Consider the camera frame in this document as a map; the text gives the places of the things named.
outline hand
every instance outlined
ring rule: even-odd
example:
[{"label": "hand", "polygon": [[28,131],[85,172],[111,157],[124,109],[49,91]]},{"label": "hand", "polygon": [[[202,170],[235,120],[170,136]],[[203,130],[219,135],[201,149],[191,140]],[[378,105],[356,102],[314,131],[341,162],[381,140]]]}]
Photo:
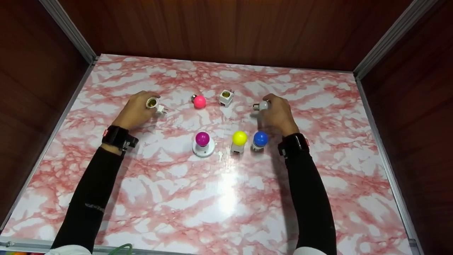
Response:
[{"label": "hand", "polygon": [[146,101],[150,97],[160,98],[160,95],[151,91],[140,91],[132,95],[112,125],[131,130],[147,122],[157,111],[156,108],[146,107]]},{"label": "hand", "polygon": [[278,128],[283,136],[299,133],[288,100],[274,94],[263,97],[263,100],[271,104],[270,109],[260,111],[269,125]]}]

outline black wrist strap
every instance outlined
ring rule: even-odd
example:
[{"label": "black wrist strap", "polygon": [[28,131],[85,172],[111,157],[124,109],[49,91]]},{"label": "black wrist strap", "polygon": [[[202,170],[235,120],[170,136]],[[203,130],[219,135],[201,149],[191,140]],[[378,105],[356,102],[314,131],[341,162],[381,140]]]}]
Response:
[{"label": "black wrist strap", "polygon": [[302,151],[310,152],[308,141],[301,133],[294,133],[283,137],[283,141],[279,143],[278,149],[281,156],[292,158]]},{"label": "black wrist strap", "polygon": [[109,126],[102,135],[102,143],[109,144],[126,151],[128,147],[135,148],[138,139],[129,134],[129,130],[119,126]]}]

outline metal frame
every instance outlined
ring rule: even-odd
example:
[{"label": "metal frame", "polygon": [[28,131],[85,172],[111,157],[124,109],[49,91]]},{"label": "metal frame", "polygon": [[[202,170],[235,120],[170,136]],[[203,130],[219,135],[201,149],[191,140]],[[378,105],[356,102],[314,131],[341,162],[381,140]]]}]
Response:
[{"label": "metal frame", "polygon": [[404,202],[404,198],[401,194],[400,186],[396,181],[395,174],[393,172],[393,168],[390,164],[389,156],[387,155],[387,151],[384,148],[384,144],[382,143],[381,136],[379,135],[379,131],[377,130],[376,123],[374,121],[373,114],[371,113],[370,105],[368,104],[368,100],[365,95],[365,91],[363,90],[362,83],[359,79],[356,79],[357,88],[359,89],[360,97],[362,98],[363,107],[365,109],[366,117],[368,118],[368,122],[370,123],[371,132],[373,133],[374,140],[376,141],[377,150],[381,155],[382,163],[384,166],[384,170],[387,175],[387,179],[389,180],[390,188],[393,192],[393,197],[395,198],[396,206],[398,207],[398,211],[400,212],[401,219],[403,221],[403,225],[406,230],[406,234],[409,238],[409,243],[413,246],[414,242],[416,247],[419,250],[420,255],[424,255],[423,250],[420,245],[420,241],[418,239],[417,233],[415,232],[414,224],[410,219],[409,212],[407,211],[406,203]]},{"label": "metal frame", "polygon": [[363,79],[436,2],[437,0],[414,0],[354,69],[356,78]]},{"label": "metal frame", "polygon": [[33,169],[32,171],[30,172],[27,180],[25,181],[24,183],[24,186],[22,187],[22,189],[20,190],[16,200],[14,201],[14,204],[13,206],[11,207],[10,211],[8,212],[8,215],[6,216],[5,220],[3,221],[1,227],[0,227],[0,230],[3,230],[5,228],[5,225],[6,223],[8,222],[8,220],[10,219],[10,216],[11,214],[13,213],[14,211],[14,208],[16,208],[17,206],[17,203],[19,202],[20,198],[22,197],[22,194],[24,193],[25,189],[27,188],[28,184],[30,183],[30,180],[31,178],[33,177],[33,174],[36,172],[36,169],[38,169],[38,166],[41,162],[41,160],[43,159],[44,155],[46,154],[47,150],[49,149],[49,146],[50,144],[52,143],[52,140],[53,138],[55,137],[55,135],[57,134],[58,130],[60,129],[61,125],[63,124],[63,121],[64,119],[66,118],[66,115],[67,113],[69,112],[69,110],[71,110],[71,107],[72,105],[74,104],[74,102],[76,101],[76,98],[77,96],[79,95],[79,92],[80,90],[82,89],[83,85],[85,84],[85,82],[87,81],[88,79],[88,76],[90,76],[90,73],[91,71],[93,70],[93,67],[94,65],[96,64],[96,61],[92,61],[91,65],[87,68],[87,70],[85,71],[85,74],[83,75],[80,83],[77,85],[77,88],[76,90],[74,91],[74,94],[72,94],[72,97],[71,99],[69,100],[69,102],[67,103],[67,106],[66,108],[64,109],[62,115],[60,116],[58,122],[57,122],[57,125],[55,126],[55,128],[53,129],[52,133],[50,134],[50,137],[46,143],[46,145],[44,146],[44,149],[43,151],[41,152],[41,154],[39,155],[35,165],[33,166]]},{"label": "metal frame", "polygon": [[85,60],[88,63],[91,63],[95,59],[96,53],[71,21],[61,4],[57,0],[39,1],[52,16],[55,22],[60,26],[72,44],[74,44],[74,46],[80,51],[80,54],[82,54]]},{"label": "metal frame", "polygon": [[[0,247],[6,251],[22,251],[22,252],[37,252],[46,253],[50,250],[52,241],[43,241],[35,239],[23,239],[23,238],[9,238],[0,237]],[[107,255],[116,247],[95,245],[93,249],[93,255]],[[185,255],[187,253],[174,253],[166,251],[153,251],[143,249],[132,249],[132,253],[135,255]],[[119,250],[116,254],[127,254],[126,249]]]},{"label": "metal frame", "polygon": [[[41,4],[45,7],[47,12],[53,17],[53,19],[57,22],[60,28],[64,31],[66,36],[71,40],[74,46],[80,51],[82,56],[85,60],[90,63],[90,67],[85,72],[82,80],[80,81],[76,91],[74,92],[71,100],[69,101],[68,105],[66,106],[63,114],[61,115],[56,127],[54,128],[46,146],[44,147],[41,155],[39,156],[35,166],[33,167],[26,183],[22,187],[16,201],[13,204],[13,207],[10,209],[10,212],[6,218],[6,220],[1,225],[0,230],[2,230],[6,222],[8,221],[11,213],[13,212],[14,208],[16,207],[19,199],[21,198],[25,188],[28,186],[31,177],[35,173],[36,169],[38,168],[39,163],[41,162],[42,158],[44,157],[47,149],[49,148],[53,138],[55,137],[57,131],[61,127],[66,115],[68,114],[71,106],[74,104],[80,90],[82,89],[86,79],[88,78],[91,70],[94,67],[95,62],[97,61],[98,57],[94,50],[90,47],[88,42],[84,39],[80,31],[71,21],[63,7],[60,5],[58,0],[39,0]],[[378,41],[378,43],[373,47],[373,49],[366,55],[366,57],[359,63],[359,65],[354,69],[354,74],[356,77],[357,87],[362,98],[363,107],[365,109],[366,115],[370,122],[371,131],[373,136],[376,140],[376,145],[378,151],[381,155],[384,170],[387,174],[390,187],[395,197],[396,205],[400,212],[401,219],[403,221],[404,227],[406,229],[406,233],[409,237],[410,246],[414,247],[417,246],[419,249],[419,253],[424,255],[419,239],[417,234],[414,230],[414,225],[410,219],[408,214],[406,205],[404,203],[404,199],[401,195],[400,188],[398,183],[395,179],[395,175],[393,173],[392,167],[390,165],[390,161],[388,155],[385,151],[384,145],[382,144],[381,137],[376,127],[376,123],[374,121],[373,115],[370,110],[370,106],[366,99],[361,79],[365,77],[365,75],[389,52],[389,50],[396,44],[398,40],[402,38],[402,36],[409,31],[414,24],[437,2],[437,0],[413,0],[413,2],[409,5],[409,7],[401,14],[401,16],[395,21],[395,23],[390,27],[390,29],[384,34],[384,36]],[[47,252],[50,249],[52,242],[50,241],[42,241],[42,240],[33,240],[33,239],[21,239],[21,238],[9,238],[9,237],[0,237],[0,247],[3,250],[15,250],[15,251],[27,251],[27,252]],[[94,247],[93,254],[108,254],[114,248],[109,246],[102,246],[96,245]],[[154,255],[172,255],[176,253],[168,253],[168,252],[156,252],[150,250],[140,250],[140,249],[133,249],[135,254],[154,254]]]}]

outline white cloth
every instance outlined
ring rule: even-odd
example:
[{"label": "white cloth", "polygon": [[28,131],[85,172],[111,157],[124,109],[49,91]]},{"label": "white cloth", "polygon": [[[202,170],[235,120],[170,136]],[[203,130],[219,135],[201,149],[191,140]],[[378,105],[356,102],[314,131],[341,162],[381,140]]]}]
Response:
[{"label": "white cloth", "polygon": [[[50,250],[45,255],[91,255],[90,251],[79,245],[66,245]],[[326,255],[320,250],[311,247],[300,247],[293,255]]]}]

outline wooden wall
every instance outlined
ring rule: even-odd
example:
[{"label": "wooden wall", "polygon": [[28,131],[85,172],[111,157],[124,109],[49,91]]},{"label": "wooden wall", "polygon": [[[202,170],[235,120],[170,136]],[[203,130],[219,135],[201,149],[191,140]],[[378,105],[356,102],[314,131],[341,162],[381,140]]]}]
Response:
[{"label": "wooden wall", "polygon": [[0,5],[0,225],[88,63],[38,0]]},{"label": "wooden wall", "polygon": [[412,0],[59,0],[96,54],[352,71]]},{"label": "wooden wall", "polygon": [[453,254],[453,1],[362,80],[425,254]]}]

